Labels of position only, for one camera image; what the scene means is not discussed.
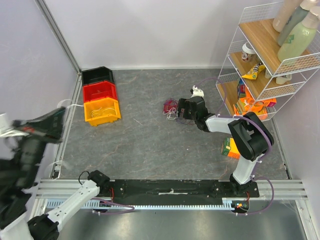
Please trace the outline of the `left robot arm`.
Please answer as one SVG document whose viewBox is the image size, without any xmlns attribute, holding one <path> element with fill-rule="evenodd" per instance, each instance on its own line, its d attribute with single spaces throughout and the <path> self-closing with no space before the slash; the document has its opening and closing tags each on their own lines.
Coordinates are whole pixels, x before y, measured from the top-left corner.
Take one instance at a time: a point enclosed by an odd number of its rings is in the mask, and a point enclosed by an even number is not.
<svg viewBox="0 0 320 240">
<path fill-rule="evenodd" d="M 9 122 L 0 114 L 1 138 L 18 138 L 11 159 L 0 161 L 0 238 L 2 240 L 56 240 L 66 223 L 84 206 L 98 205 L 95 197 L 110 191 L 110 178 L 92 171 L 79 188 L 59 199 L 47 197 L 41 214 L 27 219 L 26 190 L 35 185 L 36 176 L 48 144 L 62 142 L 66 107 L 58 107 L 31 120 Z"/>
</svg>

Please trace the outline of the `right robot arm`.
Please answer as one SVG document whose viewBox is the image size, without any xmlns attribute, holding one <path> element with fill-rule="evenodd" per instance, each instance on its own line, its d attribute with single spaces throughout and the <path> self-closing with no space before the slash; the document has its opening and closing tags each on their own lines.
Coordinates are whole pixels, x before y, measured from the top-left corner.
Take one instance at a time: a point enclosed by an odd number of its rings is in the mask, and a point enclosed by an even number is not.
<svg viewBox="0 0 320 240">
<path fill-rule="evenodd" d="M 194 121 L 201 131 L 232 136 L 240 157 L 229 178 L 229 191 L 235 197 L 242 196 L 253 182 L 258 161 L 274 144 L 272 135 L 259 117 L 254 112 L 242 116 L 210 113 L 200 96 L 179 99 L 176 112 L 178 117 Z"/>
</svg>

